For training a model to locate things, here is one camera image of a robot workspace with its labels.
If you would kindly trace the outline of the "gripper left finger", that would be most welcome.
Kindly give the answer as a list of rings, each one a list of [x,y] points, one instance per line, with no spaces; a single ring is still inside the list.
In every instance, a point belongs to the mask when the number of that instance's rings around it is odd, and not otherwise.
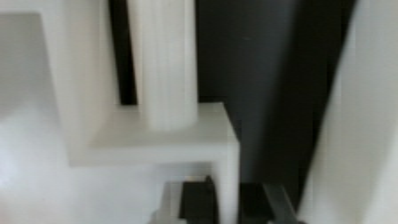
[[[219,224],[217,191],[210,176],[197,181],[165,184],[155,224]]]

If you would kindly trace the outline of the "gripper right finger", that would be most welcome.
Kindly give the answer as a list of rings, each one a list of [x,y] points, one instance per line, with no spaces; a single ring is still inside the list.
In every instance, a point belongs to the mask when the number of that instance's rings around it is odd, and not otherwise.
[[[240,224],[306,224],[281,184],[240,185]]]

